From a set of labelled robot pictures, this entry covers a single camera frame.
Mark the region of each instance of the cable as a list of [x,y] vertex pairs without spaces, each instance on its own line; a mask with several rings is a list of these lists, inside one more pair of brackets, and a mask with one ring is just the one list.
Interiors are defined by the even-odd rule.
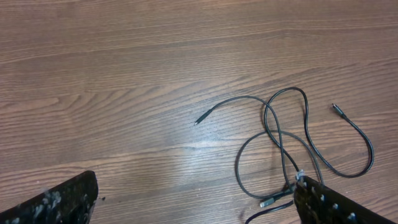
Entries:
[[[249,138],[249,139],[242,145],[242,147],[240,148],[240,150],[238,151],[238,154],[237,154],[236,160],[235,160],[235,175],[236,175],[236,180],[238,181],[238,184],[239,184],[240,188],[241,188],[242,191],[243,191],[244,193],[246,193],[248,196],[253,197],[253,198],[256,198],[256,199],[261,199],[261,200],[263,200],[263,202],[261,203],[261,207],[268,206],[268,205],[274,203],[276,200],[278,200],[278,199],[280,199],[280,198],[282,198],[282,197],[284,197],[284,196],[286,196],[286,195],[289,195],[289,194],[292,194],[292,193],[293,193],[293,188],[292,188],[293,184],[290,184],[289,178],[287,177],[287,173],[286,173],[284,154],[285,154],[285,155],[287,156],[287,158],[292,162],[292,164],[293,164],[293,166],[294,166],[294,168],[295,168],[296,171],[299,171],[299,168],[298,168],[297,164],[294,162],[293,158],[292,158],[292,157],[289,155],[289,153],[287,153],[287,151],[283,148],[282,134],[286,134],[286,135],[288,135],[288,136],[290,136],[290,137],[295,138],[296,140],[300,141],[300,142],[305,146],[305,148],[306,148],[307,151],[309,152],[309,154],[310,154],[310,156],[311,156],[311,158],[312,158],[312,160],[313,160],[313,162],[314,162],[314,164],[315,164],[315,168],[316,168],[316,170],[317,170],[318,177],[319,177],[321,183],[324,184],[323,177],[322,177],[322,173],[321,173],[321,170],[320,170],[320,168],[319,168],[319,164],[318,164],[317,158],[315,157],[314,153],[312,152],[310,146],[309,146],[307,143],[305,143],[305,141],[304,141],[303,139],[299,138],[298,136],[296,136],[296,135],[294,135],[294,134],[292,134],[292,133],[288,133],[288,132],[285,132],[285,131],[281,131],[281,130],[280,130],[280,126],[279,126],[279,122],[278,122],[278,119],[277,119],[277,116],[276,116],[276,113],[275,113],[274,109],[272,109],[272,107],[270,106],[271,102],[272,102],[278,95],[280,95],[281,93],[284,93],[284,92],[286,92],[286,91],[289,91],[289,90],[297,90],[297,91],[301,92],[301,94],[303,95],[303,97],[304,97],[304,102],[305,102],[305,114],[304,114],[304,131],[305,131],[305,135],[306,135],[306,137],[307,137],[308,142],[310,143],[310,145],[311,145],[311,147],[312,147],[312,150],[315,151],[315,153],[318,155],[318,157],[326,164],[326,166],[327,166],[329,169],[331,169],[335,174],[337,174],[337,175],[339,175],[339,176],[346,177],[346,178],[353,178],[353,177],[359,177],[359,176],[364,175],[364,174],[372,167],[373,162],[374,162],[374,149],[373,149],[373,146],[372,146],[372,144],[371,144],[369,138],[362,132],[362,130],[360,130],[359,127],[357,127],[357,125],[355,125],[350,119],[347,118],[347,116],[344,114],[344,112],[343,112],[337,105],[332,104],[332,105],[333,105],[333,108],[336,110],[336,112],[337,112],[343,119],[345,119],[350,125],[352,125],[352,127],[354,127],[354,129],[357,130],[357,132],[363,137],[363,139],[365,140],[365,142],[366,142],[366,144],[367,144],[367,146],[368,146],[369,157],[368,157],[368,164],[367,164],[367,166],[366,166],[361,172],[359,172],[359,173],[357,173],[357,174],[353,174],[353,175],[342,174],[341,172],[338,172],[331,164],[329,164],[329,162],[321,155],[321,153],[319,152],[319,150],[315,147],[315,145],[314,145],[314,143],[313,143],[313,141],[312,141],[312,139],[311,139],[311,137],[310,137],[310,133],[308,132],[308,100],[307,100],[307,96],[305,95],[305,93],[304,93],[303,90],[301,90],[301,89],[299,89],[299,88],[297,88],[297,87],[284,88],[283,90],[278,91],[277,93],[275,93],[275,94],[270,98],[270,100],[269,100],[268,102],[265,102],[264,100],[262,100],[262,99],[260,99],[260,98],[258,98],[258,97],[255,97],[255,96],[237,96],[237,97],[234,97],[234,98],[230,98],[230,99],[228,99],[228,100],[224,100],[224,101],[222,101],[221,103],[216,104],[214,107],[212,107],[212,109],[208,110],[205,114],[203,114],[199,119],[196,120],[196,122],[195,122],[194,125],[197,125],[197,124],[201,123],[201,122],[202,122],[211,112],[213,112],[217,107],[219,107],[219,106],[221,106],[221,105],[223,105],[223,104],[225,104],[225,103],[228,103],[228,102],[230,102],[230,101],[233,101],[233,100],[238,100],[238,99],[242,99],[242,98],[249,98],[249,99],[254,99],[254,100],[260,101],[263,105],[265,105],[265,108],[264,108],[264,116],[263,116],[262,122],[263,122],[263,125],[264,125],[266,131],[261,132],[261,133],[259,133],[259,134],[256,134],[255,136]],[[272,112],[272,114],[274,115],[274,119],[275,119],[275,123],[276,123],[276,126],[277,126],[277,130],[270,130],[270,129],[269,129],[269,126],[268,126],[268,123],[267,123],[268,109],[270,109],[271,112]],[[281,160],[282,160],[282,170],[283,170],[283,173],[284,173],[284,178],[285,178],[285,182],[286,182],[285,184],[286,184],[287,190],[283,190],[283,191],[280,191],[280,192],[276,192],[276,193],[273,193],[273,194],[271,194],[271,195],[259,196],[259,195],[254,195],[254,194],[248,192],[248,191],[245,189],[245,187],[244,187],[244,185],[243,185],[243,183],[242,183],[242,181],[241,181],[240,175],[239,175],[239,161],[240,161],[241,154],[243,153],[245,147],[246,147],[253,139],[255,139],[256,137],[261,136],[261,135],[263,135],[263,134],[265,134],[265,133],[267,133],[268,136],[272,139],[272,141],[280,148],[280,155],[281,155]],[[274,137],[274,135],[271,134],[271,133],[278,133],[278,134],[279,134],[279,142],[276,140],[276,138]],[[261,212],[255,214],[255,215],[253,215],[252,217],[250,217],[250,218],[246,221],[246,224],[248,224],[251,220],[255,219],[256,217],[258,217],[258,216],[260,216],[260,215],[263,215],[263,214],[266,214],[266,213],[269,213],[269,212],[274,212],[274,211],[277,211],[277,210],[280,210],[280,209],[283,209],[283,208],[287,208],[287,207],[291,206],[292,204],[293,204],[293,201],[291,201],[291,202],[289,202],[289,203],[286,203],[286,204],[283,204],[283,205],[280,205],[280,206],[275,207],[275,208],[270,208],[270,209],[261,211]]]

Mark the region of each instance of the wooden table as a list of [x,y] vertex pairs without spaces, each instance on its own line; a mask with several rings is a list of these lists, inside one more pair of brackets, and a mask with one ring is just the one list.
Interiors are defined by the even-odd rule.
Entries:
[[[1,1],[0,210],[93,170],[106,198],[91,223],[244,223],[261,209],[238,187],[234,160],[263,130],[261,105],[236,101],[193,123],[232,96],[297,86],[312,138],[338,170],[363,169],[368,153],[331,103],[375,148],[356,179],[322,164],[327,186],[398,222],[397,74],[393,0]],[[302,97],[272,105],[282,129],[304,138]],[[284,139],[315,178],[305,149]],[[241,165],[252,192],[284,183],[267,136]],[[294,207],[253,223],[292,222]]]

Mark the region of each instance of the black cable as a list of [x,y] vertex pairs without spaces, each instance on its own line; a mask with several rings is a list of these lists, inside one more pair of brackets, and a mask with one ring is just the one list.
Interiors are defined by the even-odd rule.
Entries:
[[[260,101],[261,103],[263,103],[263,104],[266,106],[265,109],[264,109],[264,117],[263,117],[263,125],[264,125],[266,131],[261,132],[261,133],[259,133],[259,134],[256,134],[255,136],[249,138],[249,139],[242,145],[242,147],[240,148],[240,150],[238,151],[238,154],[237,154],[236,160],[235,160],[235,175],[236,175],[236,180],[238,181],[238,184],[239,184],[240,188],[243,190],[244,193],[246,193],[246,194],[249,195],[250,197],[257,198],[257,199],[261,199],[261,200],[265,200],[265,202],[262,202],[262,206],[263,206],[263,205],[264,205],[264,206],[270,205],[271,203],[274,203],[276,200],[280,199],[281,197],[293,193],[293,190],[292,190],[293,184],[291,185],[291,184],[289,183],[289,178],[287,177],[287,173],[286,173],[284,154],[285,154],[285,155],[289,158],[289,160],[292,162],[292,164],[293,164],[293,166],[295,167],[295,170],[296,170],[296,171],[299,171],[299,168],[297,167],[297,164],[294,162],[293,158],[292,158],[292,157],[289,155],[289,153],[287,153],[287,151],[283,148],[282,134],[286,134],[286,135],[288,135],[288,136],[291,136],[291,137],[297,139],[298,141],[300,141],[300,142],[307,148],[307,150],[308,150],[308,152],[310,153],[310,156],[312,157],[313,162],[314,162],[314,164],[315,164],[315,168],[316,168],[316,170],[317,170],[319,179],[320,179],[321,183],[324,184],[323,177],[322,177],[322,173],[321,173],[321,170],[320,170],[320,168],[319,168],[319,164],[318,164],[317,158],[315,157],[314,153],[313,153],[312,150],[310,149],[310,146],[307,145],[307,144],[305,143],[305,141],[304,141],[303,139],[299,138],[298,136],[296,136],[296,135],[294,135],[294,134],[292,134],[292,133],[288,133],[288,132],[285,132],[285,131],[281,131],[281,130],[280,130],[280,126],[279,126],[279,122],[278,122],[278,119],[277,119],[277,116],[276,116],[276,113],[275,113],[274,109],[272,109],[272,107],[270,106],[270,103],[275,99],[275,97],[277,97],[277,96],[280,95],[281,93],[283,93],[283,92],[285,92],[285,91],[289,91],[289,90],[297,90],[297,91],[301,92],[301,94],[303,95],[303,97],[304,97],[304,102],[305,102],[305,115],[304,115],[304,131],[305,131],[305,135],[306,135],[307,140],[309,141],[310,145],[312,146],[312,149],[315,151],[315,153],[316,153],[316,154],[319,156],[319,158],[326,164],[326,166],[329,167],[334,173],[336,173],[336,174],[339,175],[339,176],[347,177],[347,178],[359,177],[359,176],[365,174],[365,173],[372,167],[373,162],[374,162],[374,149],[373,149],[373,146],[372,146],[372,144],[371,144],[369,138],[362,132],[362,130],[360,130],[360,129],[357,127],[357,125],[355,125],[351,120],[349,120],[349,119],[347,118],[347,116],[344,114],[344,112],[343,112],[337,105],[332,104],[332,105],[333,105],[333,108],[337,111],[337,113],[338,113],[343,119],[345,119],[347,122],[349,122],[349,124],[352,125],[352,127],[354,127],[354,129],[357,130],[358,133],[364,138],[364,140],[365,140],[365,142],[366,142],[366,144],[367,144],[367,146],[368,146],[368,149],[369,149],[369,159],[368,159],[368,164],[367,164],[367,166],[364,168],[364,170],[362,170],[361,172],[359,172],[359,173],[357,173],[357,174],[353,174],[353,175],[342,174],[341,172],[338,172],[332,165],[330,165],[330,164],[326,161],[326,159],[320,154],[320,152],[319,152],[318,149],[315,147],[315,145],[314,145],[314,143],[313,143],[313,141],[312,141],[312,139],[311,139],[311,137],[310,137],[310,134],[309,134],[309,132],[308,132],[308,100],[307,100],[307,96],[305,95],[305,93],[304,93],[303,90],[301,90],[301,89],[299,89],[299,88],[297,88],[297,87],[285,88],[285,89],[283,89],[283,90],[278,91],[276,94],[274,94],[274,96],[272,96],[272,97],[270,98],[270,100],[268,101],[268,103],[265,102],[264,100],[258,98],[258,97],[255,97],[255,96],[237,96],[237,97],[234,97],[234,98],[230,98],[230,99],[228,99],[228,100],[224,100],[224,101],[222,101],[221,103],[218,103],[217,105],[215,105],[214,107],[212,107],[212,109],[208,110],[208,111],[207,111],[205,114],[203,114],[199,119],[197,119],[197,121],[195,122],[195,125],[196,125],[196,124],[199,124],[200,122],[202,122],[202,121],[203,121],[213,110],[215,110],[217,107],[223,105],[224,103],[228,103],[228,102],[230,102],[230,101],[233,101],[233,100],[238,100],[238,99],[241,99],[241,98],[250,98],[250,99],[258,100],[258,101]],[[272,112],[272,114],[274,115],[274,119],[275,119],[275,122],[276,122],[276,125],[277,125],[277,130],[270,130],[269,127],[268,127],[268,123],[267,123],[268,109],[270,109],[271,112]],[[274,193],[274,194],[271,194],[271,195],[258,196],[258,195],[254,195],[254,194],[248,192],[248,191],[244,188],[243,183],[242,183],[241,178],[240,178],[240,175],[239,175],[239,160],[240,160],[240,157],[241,157],[242,152],[244,151],[244,148],[245,148],[253,139],[255,139],[256,137],[258,137],[258,136],[260,136],[260,135],[263,135],[263,134],[265,134],[265,133],[267,133],[267,134],[269,135],[269,137],[272,139],[272,141],[280,148],[280,154],[281,154],[281,159],[282,159],[282,169],[283,169],[283,173],[284,173],[284,177],[285,177],[285,181],[286,181],[286,186],[288,187],[288,190],[281,191],[281,192],[277,192],[277,193]],[[278,134],[279,134],[279,142],[276,140],[276,138],[275,138],[271,133],[278,133]],[[261,212],[255,214],[255,215],[253,215],[252,217],[250,217],[250,218],[246,221],[246,224],[248,224],[251,220],[255,219],[256,217],[258,217],[258,216],[260,216],[260,215],[263,215],[263,214],[266,214],[266,213],[269,213],[269,212],[274,212],[274,211],[277,211],[277,210],[280,210],[280,209],[283,209],[283,208],[287,208],[287,207],[291,206],[292,204],[293,204],[293,201],[291,201],[291,202],[289,202],[289,203],[286,203],[286,204],[283,204],[283,205],[280,205],[280,206],[275,207],[275,208],[270,208],[270,209],[261,211]]]

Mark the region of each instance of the thin black wire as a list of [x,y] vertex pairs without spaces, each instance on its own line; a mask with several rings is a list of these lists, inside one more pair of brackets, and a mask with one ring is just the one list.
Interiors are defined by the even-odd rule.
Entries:
[[[281,154],[281,159],[282,159],[282,169],[283,169],[283,173],[284,173],[286,185],[287,185],[287,187],[290,189],[290,193],[293,192],[293,190],[292,190],[292,186],[291,186],[290,183],[289,183],[289,178],[287,177],[286,168],[285,168],[284,154],[285,154],[285,155],[289,158],[289,160],[292,162],[292,164],[293,164],[293,166],[295,167],[295,170],[296,170],[296,171],[299,171],[299,168],[297,167],[297,164],[294,162],[293,158],[292,158],[292,157],[289,155],[289,153],[287,153],[287,151],[283,148],[282,134],[286,134],[286,135],[288,135],[288,136],[291,136],[291,137],[293,137],[293,138],[299,140],[299,141],[305,146],[305,148],[308,150],[308,152],[310,153],[310,155],[311,155],[311,157],[312,157],[312,159],[313,159],[313,162],[314,162],[314,164],[315,164],[315,168],[316,168],[316,170],[317,170],[317,173],[318,173],[318,176],[319,176],[319,178],[320,178],[320,181],[321,181],[322,184],[324,184],[323,177],[322,177],[322,173],[321,173],[321,170],[320,170],[320,168],[319,168],[319,164],[318,164],[317,158],[315,157],[314,153],[313,153],[312,150],[310,149],[310,146],[307,145],[307,144],[305,143],[305,141],[304,141],[303,139],[299,138],[298,136],[296,136],[296,135],[294,135],[294,134],[292,134],[292,133],[288,133],[288,132],[285,132],[285,131],[281,131],[281,130],[280,130],[280,126],[279,126],[279,122],[278,122],[278,119],[277,119],[277,116],[276,116],[276,113],[275,113],[274,109],[272,109],[272,107],[270,106],[270,103],[275,99],[275,97],[277,97],[277,96],[280,95],[281,93],[284,93],[284,92],[289,91],[289,90],[297,90],[297,91],[301,92],[301,94],[302,94],[303,97],[304,97],[304,102],[305,102],[304,131],[305,131],[305,135],[306,135],[307,140],[309,141],[309,143],[310,143],[312,149],[313,149],[313,150],[315,151],[315,153],[319,156],[319,158],[326,164],[327,167],[329,167],[334,173],[336,173],[336,174],[339,175],[339,176],[346,177],[346,178],[354,178],[354,177],[359,177],[359,176],[364,175],[364,174],[372,167],[372,165],[373,165],[373,162],[374,162],[374,149],[373,149],[373,146],[372,146],[372,144],[371,144],[369,138],[362,132],[362,130],[360,130],[359,127],[357,127],[357,125],[355,125],[350,119],[348,119],[347,116],[346,116],[339,108],[338,108],[338,111],[341,113],[341,114],[340,114],[341,117],[342,117],[343,119],[345,119],[350,125],[352,125],[352,127],[354,127],[355,130],[358,131],[358,133],[364,138],[364,140],[365,140],[365,142],[366,142],[366,144],[367,144],[367,146],[368,146],[368,149],[369,149],[369,157],[368,157],[368,164],[367,164],[367,166],[366,166],[361,172],[359,172],[359,173],[357,173],[357,174],[353,174],[353,175],[346,175],[346,174],[342,174],[341,172],[338,172],[331,164],[329,164],[329,162],[326,161],[326,159],[320,154],[320,152],[318,151],[318,149],[315,147],[315,145],[314,145],[314,143],[313,143],[313,141],[312,141],[312,139],[311,139],[311,137],[310,137],[310,133],[308,132],[308,100],[307,100],[307,96],[305,95],[305,93],[304,93],[303,90],[301,90],[301,89],[299,89],[299,88],[297,88],[297,87],[285,88],[285,89],[283,89],[283,90],[278,91],[276,94],[274,94],[274,95],[270,98],[270,100],[268,101],[268,103],[265,102],[264,100],[258,98],[258,97],[255,97],[255,96],[237,96],[237,97],[234,97],[234,98],[230,98],[230,99],[228,99],[228,100],[224,100],[224,101],[222,101],[221,103],[218,103],[217,105],[215,105],[214,107],[212,107],[212,109],[208,110],[204,115],[202,115],[202,116],[196,121],[195,124],[199,124],[201,121],[203,121],[203,120],[204,120],[213,110],[215,110],[217,107],[219,107],[219,106],[221,106],[221,105],[223,105],[223,104],[225,104],[225,103],[228,103],[228,102],[230,102],[230,101],[233,101],[233,100],[238,100],[238,99],[241,99],[241,98],[250,98],[250,99],[258,100],[258,101],[260,101],[261,103],[263,103],[263,104],[266,106],[266,107],[264,108],[264,117],[263,117],[263,124],[264,124],[264,127],[265,127],[266,131],[261,132],[261,133],[259,133],[259,134],[256,134],[255,136],[253,136],[253,137],[251,137],[250,139],[248,139],[248,140],[242,145],[242,147],[240,148],[240,150],[238,151],[238,154],[237,154],[236,160],[235,160],[235,175],[236,175],[236,180],[238,181],[238,184],[239,184],[240,188],[243,190],[243,192],[246,193],[247,195],[249,195],[250,197],[257,198],[257,199],[267,199],[267,198],[271,198],[271,197],[276,197],[276,196],[281,197],[281,196],[287,195],[287,194],[285,194],[285,193],[283,193],[283,192],[277,192],[277,193],[274,193],[274,194],[271,194],[271,195],[265,195],[265,196],[254,195],[254,194],[248,192],[248,191],[245,189],[245,187],[244,187],[244,185],[243,185],[243,183],[242,183],[242,181],[241,181],[241,178],[240,178],[240,175],[239,175],[239,160],[240,160],[241,154],[243,153],[244,148],[245,148],[253,139],[255,139],[256,137],[258,137],[258,136],[260,136],[260,135],[263,135],[263,134],[265,134],[265,133],[267,133],[267,134],[269,135],[269,137],[272,139],[272,141],[280,148],[280,154]],[[268,123],[267,123],[268,109],[270,109],[271,112],[272,112],[272,114],[274,115],[274,119],[275,119],[275,122],[276,122],[276,125],[277,125],[277,130],[270,130],[269,127],[268,127]],[[278,134],[279,134],[279,142],[276,140],[276,138],[274,137],[274,135],[271,134],[271,133],[278,133]],[[278,206],[278,207],[270,208],[270,209],[261,211],[261,212],[259,212],[259,213],[257,213],[257,214],[254,214],[253,216],[251,216],[251,217],[246,221],[246,224],[248,224],[251,220],[255,219],[256,217],[258,217],[258,216],[260,216],[260,215],[263,215],[263,214],[266,214],[266,213],[269,213],[269,212],[274,212],[274,211],[277,211],[277,210],[280,210],[280,209],[283,209],[283,208],[287,208],[287,207],[291,206],[292,204],[293,204],[293,201],[291,201],[291,202],[289,202],[289,203],[286,203],[286,204],[283,204],[283,205],[280,205],[280,206]]]

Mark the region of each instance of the brown wood grain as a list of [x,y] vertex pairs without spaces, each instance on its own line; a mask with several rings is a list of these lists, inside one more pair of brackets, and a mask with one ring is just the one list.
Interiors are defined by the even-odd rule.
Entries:
[[[96,172],[91,223],[244,223],[260,211],[236,183],[242,143],[262,131],[261,105],[289,86],[309,100],[327,186],[398,222],[398,2],[0,1],[0,210],[84,170]],[[302,138],[303,99],[272,103]],[[270,126],[275,127],[270,118]],[[286,150],[315,178],[299,142]],[[269,138],[243,153],[241,175],[265,194],[284,182]],[[288,166],[293,177],[294,170]],[[253,223],[299,223],[294,207]]]

